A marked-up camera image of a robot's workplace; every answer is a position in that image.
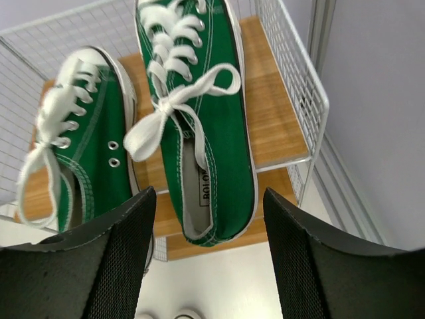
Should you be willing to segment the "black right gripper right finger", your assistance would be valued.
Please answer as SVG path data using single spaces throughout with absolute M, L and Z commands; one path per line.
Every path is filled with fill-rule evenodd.
M 346 233 L 271 188 L 264 222 L 284 318 L 423 318 L 424 250 Z

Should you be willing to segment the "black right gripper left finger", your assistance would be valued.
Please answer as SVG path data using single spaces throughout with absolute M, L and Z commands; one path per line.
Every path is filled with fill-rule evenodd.
M 2 318 L 133 318 L 153 234 L 156 193 L 35 245 L 1 249 Z

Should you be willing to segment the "green sneaker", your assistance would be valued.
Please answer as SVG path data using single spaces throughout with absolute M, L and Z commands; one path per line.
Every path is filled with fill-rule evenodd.
M 85 46 L 63 62 L 41 102 L 35 142 L 17 182 L 17 214 L 42 229 L 65 232 L 139 193 L 124 137 L 135 123 L 137 96 L 122 64 L 99 47 Z M 30 218 L 27 183 L 45 169 L 50 211 Z
M 124 146 L 137 162 L 161 152 L 188 242 L 232 241 L 258 206 L 236 13 L 229 1 L 136 1 L 135 29 L 153 111 Z

